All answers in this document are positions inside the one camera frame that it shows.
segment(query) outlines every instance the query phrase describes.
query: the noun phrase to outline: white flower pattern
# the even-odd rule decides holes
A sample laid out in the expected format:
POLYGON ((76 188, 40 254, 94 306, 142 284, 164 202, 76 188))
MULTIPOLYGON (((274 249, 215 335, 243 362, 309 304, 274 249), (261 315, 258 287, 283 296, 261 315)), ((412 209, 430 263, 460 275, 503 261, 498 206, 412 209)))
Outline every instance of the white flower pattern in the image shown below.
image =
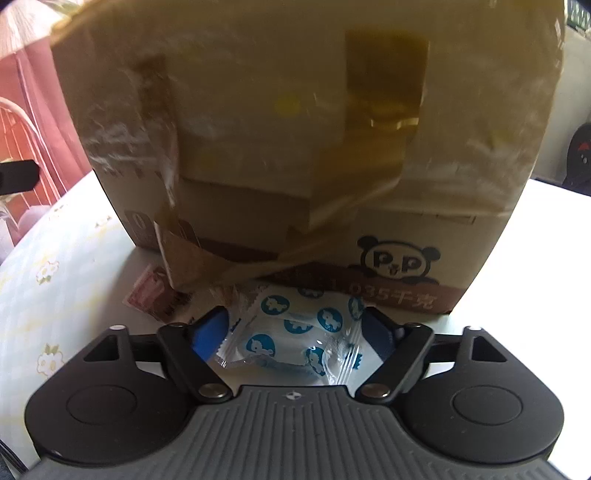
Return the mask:
POLYGON ((39 285, 41 285, 42 283, 51 281, 51 278, 53 277, 53 275, 56 274, 56 272, 59 268, 60 268, 60 263, 57 260, 46 261, 45 264, 37 272, 37 276, 36 276, 37 283, 39 283, 39 285))
POLYGON ((59 348, 59 345, 50 346, 49 343, 45 344, 45 350, 37 359, 37 373, 49 378, 64 364, 63 355, 59 348))

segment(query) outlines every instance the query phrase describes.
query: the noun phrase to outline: plastic wrapper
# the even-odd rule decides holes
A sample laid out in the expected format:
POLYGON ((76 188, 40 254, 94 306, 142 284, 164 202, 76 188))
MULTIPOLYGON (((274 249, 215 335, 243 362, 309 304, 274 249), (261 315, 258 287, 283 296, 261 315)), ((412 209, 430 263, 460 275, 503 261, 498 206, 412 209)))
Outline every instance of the plastic wrapper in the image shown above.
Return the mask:
POLYGON ((238 287, 217 359, 226 368, 255 364, 300 374, 304 383, 346 384, 361 359, 364 308, 361 299, 339 293, 238 287))

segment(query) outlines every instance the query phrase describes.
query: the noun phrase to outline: blue unicorn print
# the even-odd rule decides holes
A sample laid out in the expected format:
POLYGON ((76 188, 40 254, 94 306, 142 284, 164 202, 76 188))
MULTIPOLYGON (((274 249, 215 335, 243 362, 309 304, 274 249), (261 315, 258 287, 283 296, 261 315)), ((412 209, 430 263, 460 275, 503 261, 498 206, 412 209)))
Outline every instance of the blue unicorn print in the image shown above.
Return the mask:
POLYGON ((318 312, 316 318, 322 328, 329 332, 338 332, 343 327, 343 316, 337 309, 326 307, 318 312))
POLYGON ((300 295, 306 297, 307 299, 319 299, 322 295, 324 295, 322 290, 312 290, 310 288, 298 288, 297 291, 300 292, 300 295))
POLYGON ((364 310, 365 305, 363 304, 363 300, 361 300, 359 297, 351 297, 349 299, 349 313, 351 314, 353 320, 361 320, 364 310))
POLYGON ((288 332, 295 333, 296 335, 309 332, 313 328, 312 325, 306 325, 305 323, 294 322, 292 320, 283 320, 283 325, 288 332))
POLYGON ((261 302, 261 310, 267 315, 281 315, 290 307, 290 301, 281 295, 269 295, 261 302))
POLYGON ((308 365, 310 365, 312 367, 312 370, 314 370, 314 372, 317 375, 320 375, 321 377, 326 375, 324 367, 322 366, 323 355, 324 350, 317 346, 313 346, 312 348, 308 348, 308 350, 306 350, 306 358, 308 359, 308 365))
POLYGON ((246 350, 257 355, 275 356, 275 342, 270 336, 259 333, 247 341, 246 350))

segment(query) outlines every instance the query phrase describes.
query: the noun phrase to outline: panda logo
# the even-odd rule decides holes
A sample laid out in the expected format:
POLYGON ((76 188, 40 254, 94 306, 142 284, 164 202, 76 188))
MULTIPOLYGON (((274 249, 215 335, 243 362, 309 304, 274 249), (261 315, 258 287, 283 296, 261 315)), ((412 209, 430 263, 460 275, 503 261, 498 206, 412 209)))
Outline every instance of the panda logo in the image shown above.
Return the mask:
POLYGON ((441 258, 441 253, 435 247, 420 248, 395 240, 381 242, 374 236, 361 237, 357 245, 363 249, 360 264, 351 265, 350 268, 360 270, 366 277, 400 280, 409 285, 439 285, 437 280, 427 276, 431 263, 441 258))

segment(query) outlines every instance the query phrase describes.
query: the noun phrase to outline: metal rivet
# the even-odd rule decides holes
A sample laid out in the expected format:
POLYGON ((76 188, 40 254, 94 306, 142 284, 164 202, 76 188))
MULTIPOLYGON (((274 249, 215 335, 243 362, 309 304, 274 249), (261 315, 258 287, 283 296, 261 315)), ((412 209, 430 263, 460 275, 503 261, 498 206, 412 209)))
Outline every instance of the metal rivet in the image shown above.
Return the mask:
POLYGON ((227 394, 227 386, 221 383, 206 383, 199 388, 199 395, 205 398, 222 398, 227 394))
POLYGON ((390 395, 390 389, 381 383, 368 383, 361 387, 361 393, 368 398, 386 398, 390 395))

